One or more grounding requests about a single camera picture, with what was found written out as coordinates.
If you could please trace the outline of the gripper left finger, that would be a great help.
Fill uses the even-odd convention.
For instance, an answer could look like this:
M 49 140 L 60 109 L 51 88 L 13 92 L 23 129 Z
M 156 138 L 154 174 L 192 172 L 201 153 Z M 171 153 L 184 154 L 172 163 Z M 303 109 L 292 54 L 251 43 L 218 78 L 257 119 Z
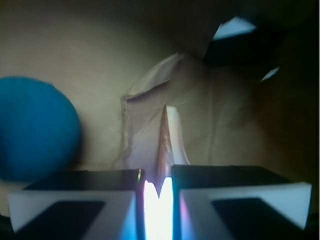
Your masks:
M 143 240 L 142 169 L 58 172 L 8 194 L 16 240 Z

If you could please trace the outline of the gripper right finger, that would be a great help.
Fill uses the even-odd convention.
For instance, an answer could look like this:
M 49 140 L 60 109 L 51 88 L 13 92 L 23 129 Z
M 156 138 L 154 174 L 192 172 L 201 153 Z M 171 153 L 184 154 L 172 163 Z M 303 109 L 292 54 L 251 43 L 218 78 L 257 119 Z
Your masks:
M 308 240 L 312 186 L 259 166 L 174 165 L 175 240 Z

